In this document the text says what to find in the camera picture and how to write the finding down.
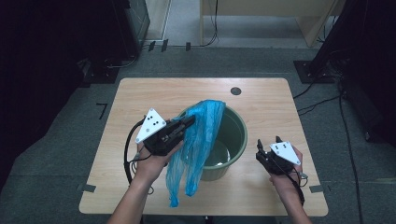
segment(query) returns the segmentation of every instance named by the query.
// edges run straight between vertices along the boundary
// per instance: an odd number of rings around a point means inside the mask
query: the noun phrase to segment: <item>person's right arm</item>
[[[303,171],[303,154],[295,147],[294,151],[296,152],[297,157],[301,161],[301,165],[294,166],[297,172]],[[306,214],[303,206],[300,202],[300,197],[297,192],[297,189],[293,186],[291,181],[285,175],[272,175],[270,174],[270,181],[276,188],[277,193],[279,194],[280,200],[288,212],[289,217],[291,218],[294,224],[309,224],[312,223]],[[296,173],[290,173],[290,177],[293,178],[297,183],[299,183],[299,176]]]

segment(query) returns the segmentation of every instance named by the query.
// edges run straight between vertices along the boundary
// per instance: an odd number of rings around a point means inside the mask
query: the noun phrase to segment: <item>wooden table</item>
[[[242,93],[232,95],[231,88]],[[177,116],[183,109],[205,99],[225,102],[247,125],[247,147],[226,175],[216,181],[201,181],[193,197],[184,195],[181,183],[177,208],[169,207],[165,185],[166,169],[153,185],[144,214],[199,216],[283,216],[285,208],[269,175],[256,161],[257,140],[264,150],[275,142],[276,135],[290,141],[304,154],[304,172],[309,182],[303,188],[305,211],[309,216],[325,216],[327,204],[322,192],[311,193],[319,185],[318,175],[305,140],[304,131],[290,88],[283,78],[125,78],[121,81],[99,145],[88,185],[79,210],[86,214],[111,214],[128,188],[123,170],[123,149],[131,128],[151,107],[165,119]],[[130,147],[130,160],[136,146]]]
[[[204,16],[214,16],[217,0],[200,0],[200,40],[204,44]],[[313,47],[330,16],[339,15],[345,0],[225,0],[219,16],[295,17],[306,45]]]

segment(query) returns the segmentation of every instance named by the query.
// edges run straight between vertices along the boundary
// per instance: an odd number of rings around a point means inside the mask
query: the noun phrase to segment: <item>blue plastic bag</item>
[[[178,206],[178,190],[183,173],[186,173],[185,193],[193,196],[198,190],[205,161],[215,144],[225,103],[205,100],[187,109],[186,116],[195,115],[195,122],[186,130],[183,147],[169,162],[166,187],[170,194],[170,206]]]

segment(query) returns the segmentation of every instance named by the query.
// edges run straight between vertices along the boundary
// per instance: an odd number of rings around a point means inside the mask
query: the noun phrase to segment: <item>wooden tabletop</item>
[[[237,87],[242,93],[231,94]],[[94,159],[88,185],[79,210],[86,214],[111,214],[128,188],[123,170],[123,150],[131,128],[151,107],[171,119],[182,110],[206,99],[220,100],[234,109],[247,125],[247,147],[226,175],[216,181],[201,181],[193,197],[184,195],[180,184],[177,208],[169,207],[165,184],[166,168],[154,182],[154,193],[148,196],[144,214],[199,216],[284,216],[269,175],[256,161],[257,140],[264,150],[274,143],[276,135],[290,141],[304,154],[304,172],[309,176],[303,187],[304,209],[311,217],[325,216],[328,207],[323,192],[312,193],[318,186],[318,175],[305,140],[289,84],[284,78],[125,78],[121,81],[114,104]],[[132,141],[129,160],[136,151]]]

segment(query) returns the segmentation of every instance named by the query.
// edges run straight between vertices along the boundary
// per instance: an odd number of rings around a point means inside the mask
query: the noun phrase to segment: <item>gray carpet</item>
[[[44,138],[21,154],[1,194],[0,223],[105,223],[109,215],[78,211],[102,131],[124,77],[284,77],[293,95],[305,90],[294,60],[311,60],[316,49],[217,49],[168,47],[147,52],[119,72],[116,84],[91,85],[71,96]],[[302,108],[338,94],[336,84],[316,84],[295,100]],[[108,104],[100,119],[103,107]],[[361,187],[364,223],[396,223],[396,148],[367,143],[348,101],[342,101]],[[329,206],[315,223],[359,223],[354,175],[338,100],[301,116]],[[278,217],[280,223],[290,223]]]

